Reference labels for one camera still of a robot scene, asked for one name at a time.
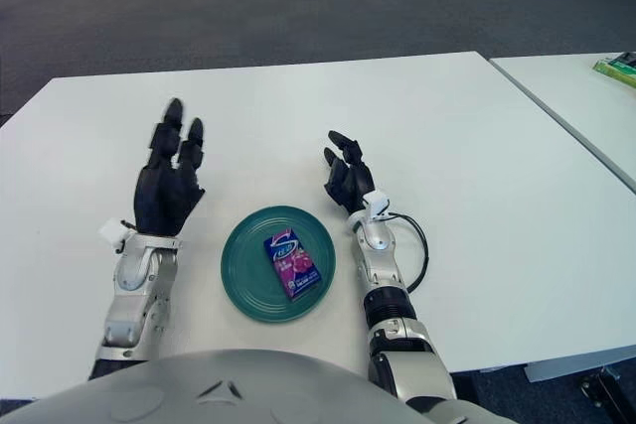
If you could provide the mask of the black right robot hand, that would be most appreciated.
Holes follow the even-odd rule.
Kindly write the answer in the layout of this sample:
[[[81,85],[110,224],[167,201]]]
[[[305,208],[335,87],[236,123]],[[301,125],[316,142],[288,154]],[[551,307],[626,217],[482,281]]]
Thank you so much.
[[[376,189],[372,173],[362,159],[361,147],[356,140],[334,130],[328,133],[328,138],[342,156],[339,157],[330,148],[324,149],[324,158],[330,168],[324,189],[348,214],[361,211],[365,208],[364,195]]]

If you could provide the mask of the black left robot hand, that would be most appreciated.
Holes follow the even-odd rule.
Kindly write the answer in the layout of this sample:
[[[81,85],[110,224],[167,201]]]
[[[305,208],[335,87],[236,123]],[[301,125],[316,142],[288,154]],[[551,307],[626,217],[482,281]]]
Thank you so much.
[[[181,137],[184,105],[178,98],[168,104],[149,144],[149,157],[138,175],[133,210],[136,230],[142,234],[174,237],[203,197],[197,170],[204,152],[204,125],[192,121]]]

